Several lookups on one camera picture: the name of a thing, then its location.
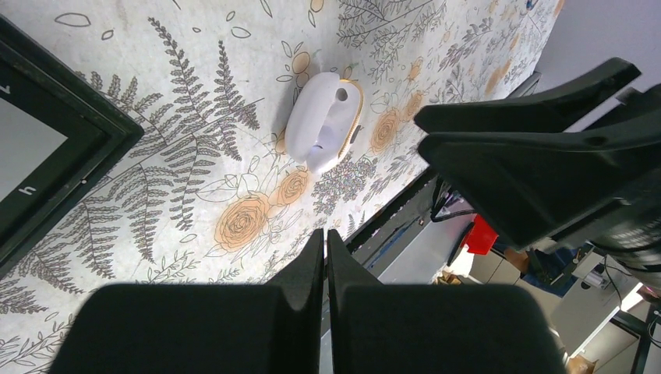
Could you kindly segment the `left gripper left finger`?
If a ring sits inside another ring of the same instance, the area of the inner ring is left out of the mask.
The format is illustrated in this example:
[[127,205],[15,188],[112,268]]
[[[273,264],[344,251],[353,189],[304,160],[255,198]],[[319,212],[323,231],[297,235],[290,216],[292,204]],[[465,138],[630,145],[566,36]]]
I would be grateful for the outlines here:
[[318,373],[323,303],[323,230],[267,284],[280,292],[271,343],[271,373]]

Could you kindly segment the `white earbud case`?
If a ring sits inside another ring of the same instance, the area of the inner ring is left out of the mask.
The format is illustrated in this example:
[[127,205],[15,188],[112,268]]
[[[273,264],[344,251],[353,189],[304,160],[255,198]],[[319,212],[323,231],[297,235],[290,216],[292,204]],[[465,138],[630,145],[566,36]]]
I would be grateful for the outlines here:
[[321,72],[306,83],[285,127],[285,151],[313,174],[338,166],[359,131],[364,93],[354,80]]

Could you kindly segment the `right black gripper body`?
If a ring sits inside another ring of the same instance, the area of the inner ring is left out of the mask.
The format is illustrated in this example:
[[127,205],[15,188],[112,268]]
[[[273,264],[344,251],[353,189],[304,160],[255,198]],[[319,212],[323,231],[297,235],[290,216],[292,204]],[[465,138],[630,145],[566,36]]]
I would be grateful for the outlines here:
[[660,287],[660,87],[631,93],[609,125],[542,134],[543,207],[536,246],[591,242],[651,288]]

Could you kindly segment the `floral table mat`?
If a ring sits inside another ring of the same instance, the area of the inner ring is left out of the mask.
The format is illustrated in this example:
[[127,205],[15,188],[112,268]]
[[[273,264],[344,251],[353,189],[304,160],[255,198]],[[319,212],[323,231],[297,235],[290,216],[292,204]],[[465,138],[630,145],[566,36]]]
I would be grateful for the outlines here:
[[[561,1],[4,1],[1,14],[143,138],[1,282],[1,370],[44,373],[111,282],[262,283],[315,228],[352,235],[427,167],[426,104],[506,97]],[[303,87],[363,92],[355,142],[315,175],[285,152]]]

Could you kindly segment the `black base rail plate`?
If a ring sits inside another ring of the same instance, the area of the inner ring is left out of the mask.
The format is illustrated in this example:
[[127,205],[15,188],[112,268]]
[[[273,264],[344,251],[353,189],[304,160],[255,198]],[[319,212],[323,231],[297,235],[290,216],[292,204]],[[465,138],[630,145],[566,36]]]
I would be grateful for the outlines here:
[[345,239],[352,257],[381,274],[430,224],[438,174],[428,168]]

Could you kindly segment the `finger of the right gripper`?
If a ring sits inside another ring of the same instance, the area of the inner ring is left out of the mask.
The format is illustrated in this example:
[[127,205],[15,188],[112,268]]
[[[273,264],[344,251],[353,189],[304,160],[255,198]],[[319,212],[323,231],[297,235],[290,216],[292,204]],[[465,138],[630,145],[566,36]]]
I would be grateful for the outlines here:
[[610,58],[551,90],[523,97],[420,109],[414,123],[424,132],[563,132],[614,96],[642,72]]
[[621,246],[660,223],[660,113],[583,132],[435,132],[420,155],[506,241]]

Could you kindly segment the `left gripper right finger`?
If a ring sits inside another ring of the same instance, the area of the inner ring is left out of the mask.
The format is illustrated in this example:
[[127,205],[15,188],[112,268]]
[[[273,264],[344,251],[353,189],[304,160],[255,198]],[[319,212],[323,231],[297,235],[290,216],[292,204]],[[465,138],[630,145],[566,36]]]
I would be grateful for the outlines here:
[[327,280],[330,302],[332,360],[335,373],[355,373],[358,365],[361,292],[380,282],[351,255],[338,231],[327,233]]

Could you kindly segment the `black white checkerboard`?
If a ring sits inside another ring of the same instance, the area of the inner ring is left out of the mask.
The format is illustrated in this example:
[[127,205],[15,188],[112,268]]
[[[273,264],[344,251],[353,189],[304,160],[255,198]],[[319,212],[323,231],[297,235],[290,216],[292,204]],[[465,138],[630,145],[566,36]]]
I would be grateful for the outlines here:
[[1,21],[1,272],[138,143],[143,128]]

